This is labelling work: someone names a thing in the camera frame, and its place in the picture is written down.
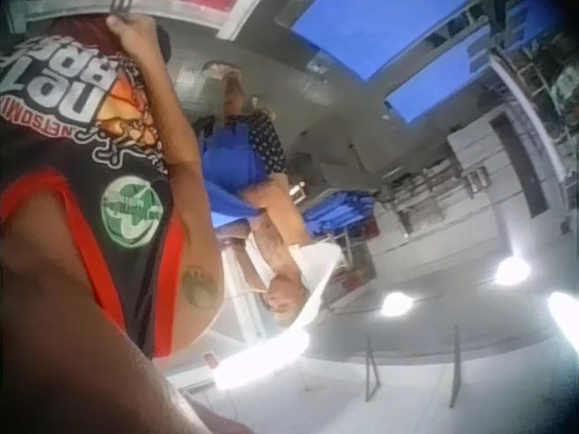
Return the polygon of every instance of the tattoo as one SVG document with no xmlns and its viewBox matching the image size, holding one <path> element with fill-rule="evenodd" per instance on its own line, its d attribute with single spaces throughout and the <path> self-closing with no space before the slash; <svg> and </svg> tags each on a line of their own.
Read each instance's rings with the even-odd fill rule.
<svg viewBox="0 0 579 434">
<path fill-rule="evenodd" d="M 181 289 L 193 307 L 210 310 L 219 303 L 219 290 L 214 279 L 203 269 L 190 268 L 181 279 Z"/>
</svg>

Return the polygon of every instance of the white cap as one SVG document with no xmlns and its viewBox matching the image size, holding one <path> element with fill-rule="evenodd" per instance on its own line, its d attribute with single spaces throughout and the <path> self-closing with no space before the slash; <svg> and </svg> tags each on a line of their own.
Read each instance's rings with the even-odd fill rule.
<svg viewBox="0 0 579 434">
<path fill-rule="evenodd" d="M 301 271 L 304 286 L 309 290 L 309 298 L 290 328 L 304 328 L 318 316 L 322 294 L 342 259 L 342 250 L 337 244 L 320 242 L 300 248 L 290 247 L 289 252 Z"/>
</svg>

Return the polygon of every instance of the red trim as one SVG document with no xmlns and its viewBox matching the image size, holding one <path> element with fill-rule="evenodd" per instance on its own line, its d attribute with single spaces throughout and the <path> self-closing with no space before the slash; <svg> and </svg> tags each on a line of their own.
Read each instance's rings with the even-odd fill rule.
<svg viewBox="0 0 579 434">
<path fill-rule="evenodd" d="M 107 262 L 74 193 L 61 174 L 55 170 L 45 170 L 18 178 L 0 198 L 2 222 L 5 222 L 28 197 L 41 190 L 56 192 L 62 198 L 66 222 L 92 282 L 94 296 L 109 318 L 119 328 L 125 330 L 125 318 Z"/>
<path fill-rule="evenodd" d="M 170 355 L 173 347 L 173 323 L 184 236 L 183 224 L 174 212 L 169 222 L 157 278 L 155 357 Z"/>
</svg>

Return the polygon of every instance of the green circular logo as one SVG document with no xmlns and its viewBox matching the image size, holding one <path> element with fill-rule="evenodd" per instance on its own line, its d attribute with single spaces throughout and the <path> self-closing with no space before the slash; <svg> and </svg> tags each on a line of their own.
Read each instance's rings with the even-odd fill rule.
<svg viewBox="0 0 579 434">
<path fill-rule="evenodd" d="M 100 200 L 100 214 L 110 238 L 135 249 L 155 237 L 163 204 L 149 182 L 137 176 L 122 176 L 106 188 Z"/>
</svg>

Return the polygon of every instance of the blue apron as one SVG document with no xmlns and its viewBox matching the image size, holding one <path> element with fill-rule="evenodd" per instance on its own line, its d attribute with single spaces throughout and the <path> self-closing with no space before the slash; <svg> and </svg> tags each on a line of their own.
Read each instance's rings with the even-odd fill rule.
<svg viewBox="0 0 579 434">
<path fill-rule="evenodd" d="M 204 141 L 203 173 L 214 227 L 258 215 L 239 199 L 250 185 L 267 181 L 268 174 L 249 141 L 249 127 L 220 127 Z"/>
</svg>

